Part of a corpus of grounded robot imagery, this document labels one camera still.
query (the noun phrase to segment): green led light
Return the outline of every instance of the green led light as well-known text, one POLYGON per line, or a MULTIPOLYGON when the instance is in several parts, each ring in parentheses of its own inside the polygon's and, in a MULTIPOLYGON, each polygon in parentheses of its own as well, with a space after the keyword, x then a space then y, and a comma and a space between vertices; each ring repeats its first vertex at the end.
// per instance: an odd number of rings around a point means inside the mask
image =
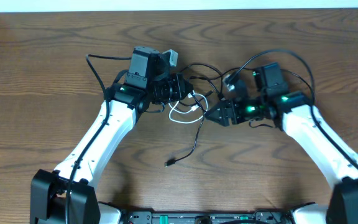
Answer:
POLYGON ((254 106, 248 106, 247 111, 248 112, 253 112, 253 111, 255 111, 255 107, 254 106))

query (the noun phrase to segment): black bracket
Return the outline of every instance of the black bracket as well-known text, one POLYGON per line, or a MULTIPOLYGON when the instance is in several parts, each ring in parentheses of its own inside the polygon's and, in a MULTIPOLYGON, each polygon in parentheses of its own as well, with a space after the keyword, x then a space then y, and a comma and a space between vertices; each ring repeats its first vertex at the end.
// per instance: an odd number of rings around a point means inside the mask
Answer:
MULTIPOLYGON (((31 182, 30 224, 64 223, 65 198, 59 197, 66 189, 67 180, 56 172, 38 170, 31 182)), ((71 186, 70 220, 74 223, 99 223, 100 211, 94 188, 84 183, 71 186)))
POLYGON ((258 91, 262 91, 268 99, 290 92, 278 63, 255 68, 253 75, 258 91))
POLYGON ((229 119, 233 124, 237 124, 235 116, 235 103, 233 100, 222 100, 206 112, 205 117, 210 121, 220 124, 221 126, 229 126, 229 119))
POLYGON ((358 223, 358 184, 350 178, 335 185, 326 215, 327 224, 358 223))

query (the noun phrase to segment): black cable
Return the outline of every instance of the black cable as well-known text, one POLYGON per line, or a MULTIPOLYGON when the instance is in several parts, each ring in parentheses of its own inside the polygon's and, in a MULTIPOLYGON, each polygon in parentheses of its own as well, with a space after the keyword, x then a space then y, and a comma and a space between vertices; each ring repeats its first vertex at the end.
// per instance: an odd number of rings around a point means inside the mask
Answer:
POLYGON ((306 84, 310 90, 310 95, 311 95, 311 100, 312 100, 312 104, 315 104, 316 103, 316 97, 314 95, 314 92, 313 92, 313 89, 311 88, 311 86, 309 85, 309 83, 304 79, 302 78, 300 75, 296 74, 295 72, 291 72, 287 69, 281 69, 282 72, 288 72, 289 74, 291 75, 294 75, 296 77, 298 77, 304 84, 306 84))
MULTIPOLYGON (((200 66, 204 66, 204 67, 210 68, 210 69, 214 70, 216 73, 218 73, 218 75, 219 75, 220 77, 221 77, 221 75, 222 75, 222 72, 221 72, 219 69, 217 69, 217 68, 215 68, 214 66, 209 65, 209 64, 207 64, 207 63, 192 63, 192 64, 187 65, 185 68, 181 69, 179 72, 183 72, 183 71, 185 71, 186 69, 188 69, 188 68, 190 68, 190 67, 192 67, 192 66, 194 66, 194 65, 200 65, 200 66)), ((196 76, 191 76, 191 77, 189 78, 189 80, 191 80, 191 79, 200 79, 200 80, 205 80, 205 81, 207 81, 207 82, 211 85, 211 87, 216 91, 216 94, 218 94, 219 99, 223 98, 222 88, 221 88, 221 91, 219 91, 219 90, 216 88, 216 85, 211 81, 210 78, 208 78, 208 77, 196 77, 196 76)))
POLYGON ((252 122, 254 121, 259 121, 258 119, 252 119, 249 121, 248 125, 251 127, 251 128, 258 128, 258 127, 268 127, 268 128, 274 128, 273 126, 269 125, 269 124, 258 124, 256 126, 253 126, 252 125, 252 122))
POLYGON ((191 149, 191 151, 190 151, 187 155, 185 155, 185 156, 183 156, 183 157, 181 157, 181 158, 179 158, 179 159, 173 158, 173 159, 168 160, 168 161, 165 163, 165 167, 174 165, 176 162, 178 162, 178 161, 180 161, 180 160, 182 160, 182 159, 186 159, 186 158, 189 157, 189 156, 194 152, 194 150, 196 149, 197 140, 198 140, 198 135, 199 135, 200 130, 201 130, 201 127, 202 127, 202 125, 203 125, 203 123, 204 123, 204 120, 205 120, 205 112, 206 112, 206 111, 204 110, 203 105, 200 103, 200 101, 197 100, 196 96, 193 95, 193 94, 192 94, 192 96, 193 96, 194 100, 196 101, 197 105, 199 106, 199 108, 203 111, 203 118, 201 119, 200 125, 198 126, 198 130, 197 130, 197 134, 196 134, 196 137, 195 137, 195 140, 194 140, 193 148, 191 149))
POLYGON ((205 67, 208 67, 208 68, 214 70, 216 73, 218 73, 218 74, 220 74, 220 75, 222 74, 222 72, 219 71, 219 69, 215 68, 215 67, 212 66, 212 65, 208 65, 207 63, 191 63, 191 64, 187 65, 185 68, 181 69, 179 72, 181 73, 181 72, 183 72, 184 70, 186 70, 186 69, 188 69, 188 68, 190 68, 190 67, 192 67, 192 66, 194 66, 194 65, 205 66, 205 67))
MULTIPOLYGON (((214 93, 213 91, 209 91, 209 92, 207 92, 204 96, 205 96, 205 98, 207 98, 207 97, 209 97, 212 93, 214 93)), ((190 105, 188 105, 188 104, 186 104, 186 103, 182 103, 182 102, 180 102, 179 101, 179 104, 181 104, 181 105, 183 105, 183 106, 187 106, 187 107, 192 107, 192 106, 196 106, 197 105, 197 103, 193 103, 193 104, 190 104, 190 105)))
POLYGON ((90 57, 103 58, 103 59, 112 59, 112 60, 130 60, 131 59, 130 57, 129 58, 122 58, 122 57, 107 57, 107 56, 91 55, 91 54, 85 55, 86 62, 88 63, 88 65, 91 68, 91 70, 92 70, 93 74, 95 75, 96 79, 99 81, 100 87, 102 88, 103 98, 104 98, 104 101, 106 102, 106 117, 103 119, 102 124, 100 125, 99 129, 95 132, 95 134, 92 136, 91 140, 89 140, 89 142, 87 143, 85 148, 82 150, 81 154, 78 156, 77 160, 74 162, 73 170, 72 170, 72 172, 70 174, 70 178, 68 179, 68 185, 67 185, 67 190, 66 190, 66 203, 65 203, 65 221, 66 221, 66 224, 70 223, 70 208, 69 208, 69 205, 70 205, 70 197, 71 197, 71 185, 73 184, 73 181, 74 181, 75 172, 79 168, 82 158, 84 157, 84 155, 86 154, 86 152, 88 151, 88 149, 90 148, 90 146, 92 145, 92 143, 96 139, 96 137, 98 137, 99 133, 102 131, 104 126, 107 124, 108 119, 110 117, 110 105, 109 105, 109 101, 108 101, 106 88, 103 85, 102 79, 100 79, 98 73, 96 72, 96 70, 92 66, 92 63, 90 61, 90 57))
POLYGON ((311 72, 311 69, 309 67, 309 65, 305 62, 305 60, 303 60, 299 55, 297 55, 296 53, 292 52, 291 50, 287 50, 287 49, 271 49, 271 50, 265 50, 257 55, 252 56, 250 59, 248 59, 248 61, 246 61, 245 64, 242 65, 242 67, 240 67, 235 73, 233 73, 232 75, 237 75, 242 69, 244 69, 251 61, 253 61, 253 59, 264 55, 264 54, 268 54, 268 53, 272 53, 272 52, 281 52, 281 53, 286 53, 286 54, 290 54, 293 57, 295 57, 296 59, 298 59, 307 69, 309 76, 310 76, 310 80, 311 80, 311 97, 312 97, 312 103, 310 105, 310 113, 311 113, 311 117, 314 121, 314 124, 316 125, 316 127, 321 131, 321 133, 324 135, 324 137, 339 151, 339 153, 342 154, 342 156, 349 161, 349 163, 354 166, 357 170, 358 170, 358 163, 356 161, 353 161, 353 159, 327 134, 327 132, 321 127, 319 121, 316 119, 316 116, 314 115, 314 102, 315 102, 315 93, 314 90, 315 88, 315 84, 314 84, 314 77, 313 77, 313 73, 311 72))
POLYGON ((213 81, 213 80, 217 80, 218 78, 221 79, 221 89, 220 92, 223 92, 223 76, 225 76, 225 74, 229 73, 232 70, 238 70, 240 67, 236 67, 236 68, 230 68, 229 70, 226 70, 224 73, 219 74, 218 76, 214 77, 214 78, 204 78, 204 77, 190 77, 190 79, 200 79, 200 80, 205 80, 205 81, 213 81))
POLYGON ((162 109, 155 110, 155 111, 145 111, 145 112, 146 112, 146 113, 162 113, 162 112, 164 112, 164 110, 165 110, 165 103, 162 103, 162 102, 161 102, 161 105, 162 105, 162 109))
POLYGON ((129 72, 128 69, 125 69, 125 70, 122 70, 121 72, 119 72, 118 75, 116 76, 116 78, 114 79, 113 84, 118 83, 118 81, 128 72, 129 72))
POLYGON ((131 57, 110 57, 110 56, 101 56, 101 55, 93 55, 93 54, 88 54, 87 56, 94 57, 94 58, 101 58, 101 59, 110 59, 110 60, 130 60, 130 59, 132 59, 131 57))

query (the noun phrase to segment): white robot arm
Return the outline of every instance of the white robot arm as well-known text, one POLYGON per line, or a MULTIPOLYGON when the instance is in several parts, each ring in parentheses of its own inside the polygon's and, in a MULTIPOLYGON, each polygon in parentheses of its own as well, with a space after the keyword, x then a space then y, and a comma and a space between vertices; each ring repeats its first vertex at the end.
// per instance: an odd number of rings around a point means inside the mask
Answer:
MULTIPOLYGON (((329 136, 358 163, 358 154, 354 152, 325 122, 317 107, 313 106, 316 119, 329 136)), ((309 105, 292 108, 283 115, 283 131, 291 136, 324 174, 329 186, 334 189, 343 178, 358 179, 358 170, 326 139, 312 120, 309 105)), ((328 206, 311 204, 292 212, 295 223, 325 224, 328 206)))
MULTIPOLYGON (((109 102, 110 115, 107 125, 98 134, 88 151, 81 161, 74 181, 79 182, 84 179, 95 190, 98 188, 100 177, 104 168, 109 162, 112 154, 123 137, 130 131, 136 122, 135 109, 130 109, 127 104, 115 100, 109 102)), ((59 176, 69 179, 73 170, 74 162, 85 148, 86 144, 94 136, 106 116, 106 104, 102 103, 98 117, 89 128, 88 132, 81 139, 80 143, 67 156, 67 158, 56 166, 59 176)))

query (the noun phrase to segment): black base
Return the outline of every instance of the black base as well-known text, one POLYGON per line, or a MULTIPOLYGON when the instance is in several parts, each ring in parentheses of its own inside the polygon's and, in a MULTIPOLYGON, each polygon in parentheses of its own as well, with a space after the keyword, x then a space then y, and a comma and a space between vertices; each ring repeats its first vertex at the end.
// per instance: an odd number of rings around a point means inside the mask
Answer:
POLYGON ((244 213, 154 213, 122 211, 120 224, 218 224, 234 220, 258 220, 276 224, 285 212, 261 210, 244 213))

